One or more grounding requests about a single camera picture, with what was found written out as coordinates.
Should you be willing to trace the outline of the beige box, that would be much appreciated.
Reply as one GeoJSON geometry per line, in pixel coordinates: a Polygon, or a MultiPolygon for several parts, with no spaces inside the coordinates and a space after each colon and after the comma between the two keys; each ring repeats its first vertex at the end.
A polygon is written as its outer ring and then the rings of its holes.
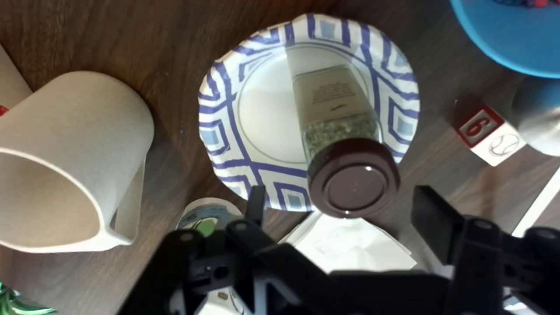
{"type": "Polygon", "coordinates": [[[0,117],[32,94],[2,44],[0,44],[0,117]]]}

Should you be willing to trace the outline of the beige mug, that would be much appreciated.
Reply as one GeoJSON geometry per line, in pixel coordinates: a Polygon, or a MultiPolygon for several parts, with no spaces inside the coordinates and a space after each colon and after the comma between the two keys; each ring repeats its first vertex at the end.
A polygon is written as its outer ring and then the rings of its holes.
{"type": "Polygon", "coordinates": [[[154,120],[107,74],[62,74],[0,117],[0,245],[98,252],[138,234],[154,120]]]}

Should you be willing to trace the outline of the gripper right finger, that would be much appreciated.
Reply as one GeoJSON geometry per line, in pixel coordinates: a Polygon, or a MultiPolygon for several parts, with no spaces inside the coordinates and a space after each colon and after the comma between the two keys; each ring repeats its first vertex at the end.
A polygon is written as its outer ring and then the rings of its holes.
{"type": "Polygon", "coordinates": [[[560,315],[559,230],[532,227],[514,237],[463,216],[427,185],[415,187],[411,222],[440,263],[454,267],[442,315],[512,315],[505,289],[538,315],[560,315]]]}

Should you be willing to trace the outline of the toy block with red number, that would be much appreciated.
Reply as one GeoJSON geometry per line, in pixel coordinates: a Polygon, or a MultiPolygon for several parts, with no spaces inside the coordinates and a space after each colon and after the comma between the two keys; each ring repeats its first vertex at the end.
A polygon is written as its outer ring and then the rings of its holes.
{"type": "Polygon", "coordinates": [[[516,128],[484,104],[460,120],[455,131],[472,153],[492,167],[526,146],[516,128]]]}

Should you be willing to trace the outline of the white paper napkin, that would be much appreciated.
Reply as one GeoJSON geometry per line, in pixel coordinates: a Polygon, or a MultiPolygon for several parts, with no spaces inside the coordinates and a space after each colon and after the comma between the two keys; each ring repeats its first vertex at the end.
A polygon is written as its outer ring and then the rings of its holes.
{"type": "Polygon", "coordinates": [[[411,270],[412,253],[383,229],[362,218],[338,219],[311,213],[282,240],[322,271],[411,270]]]}

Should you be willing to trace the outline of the grey metal cup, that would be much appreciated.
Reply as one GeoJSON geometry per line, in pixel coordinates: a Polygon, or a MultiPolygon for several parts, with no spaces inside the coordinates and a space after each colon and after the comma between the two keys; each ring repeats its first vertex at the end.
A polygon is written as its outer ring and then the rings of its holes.
{"type": "Polygon", "coordinates": [[[510,122],[533,149],[560,156],[560,79],[526,77],[513,97],[510,122]]]}

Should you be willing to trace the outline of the blue and white paper bowl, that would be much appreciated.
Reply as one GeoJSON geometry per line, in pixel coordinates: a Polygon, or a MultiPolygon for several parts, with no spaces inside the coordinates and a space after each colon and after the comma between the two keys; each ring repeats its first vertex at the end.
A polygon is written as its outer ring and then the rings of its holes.
{"type": "Polygon", "coordinates": [[[267,189],[267,206],[310,212],[307,166],[292,80],[347,66],[381,122],[396,163],[414,138],[420,95],[394,42],[352,20],[304,14],[252,34],[216,60],[199,88],[199,133],[218,179],[242,199],[267,189]]]}

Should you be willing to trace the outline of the green striped object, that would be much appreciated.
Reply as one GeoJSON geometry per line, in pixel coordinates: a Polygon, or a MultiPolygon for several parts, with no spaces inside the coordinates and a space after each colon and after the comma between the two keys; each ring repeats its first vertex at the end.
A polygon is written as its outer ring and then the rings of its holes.
{"type": "Polygon", "coordinates": [[[0,282],[0,315],[58,315],[58,311],[26,299],[0,282]]]}

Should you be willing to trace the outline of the white strip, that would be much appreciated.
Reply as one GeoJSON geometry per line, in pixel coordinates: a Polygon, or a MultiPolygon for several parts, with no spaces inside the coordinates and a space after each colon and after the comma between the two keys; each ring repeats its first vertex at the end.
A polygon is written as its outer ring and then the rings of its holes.
{"type": "Polygon", "coordinates": [[[546,210],[550,202],[560,192],[560,167],[554,172],[548,180],[542,191],[534,199],[531,206],[518,222],[512,231],[512,236],[520,238],[524,233],[537,222],[538,218],[546,210]]]}

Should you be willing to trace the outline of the small cup with green label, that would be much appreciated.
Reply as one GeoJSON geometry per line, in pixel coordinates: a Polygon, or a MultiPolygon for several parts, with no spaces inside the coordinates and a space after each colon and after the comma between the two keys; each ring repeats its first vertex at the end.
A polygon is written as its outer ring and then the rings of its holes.
{"type": "Polygon", "coordinates": [[[237,206],[224,199],[206,197],[190,202],[176,225],[176,230],[194,230],[208,237],[222,231],[228,223],[243,217],[237,206]]]}

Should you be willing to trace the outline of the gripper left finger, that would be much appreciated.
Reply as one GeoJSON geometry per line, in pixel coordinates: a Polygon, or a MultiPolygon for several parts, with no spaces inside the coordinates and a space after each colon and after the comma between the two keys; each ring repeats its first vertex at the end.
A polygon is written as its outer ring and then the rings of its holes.
{"type": "Polygon", "coordinates": [[[262,230],[266,188],[252,187],[243,218],[205,237],[193,229],[160,242],[117,315],[200,315],[208,294],[232,289],[250,315],[329,315],[329,307],[296,279],[328,277],[289,245],[262,230]]]}

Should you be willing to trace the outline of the glass spice jar brown lid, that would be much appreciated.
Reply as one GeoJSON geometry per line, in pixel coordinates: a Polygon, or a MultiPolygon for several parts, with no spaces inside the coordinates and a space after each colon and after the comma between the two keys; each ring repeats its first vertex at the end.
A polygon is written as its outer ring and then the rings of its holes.
{"type": "Polygon", "coordinates": [[[337,218],[368,217],[388,206],[400,174],[352,70],[301,73],[292,86],[312,204],[337,218]]]}

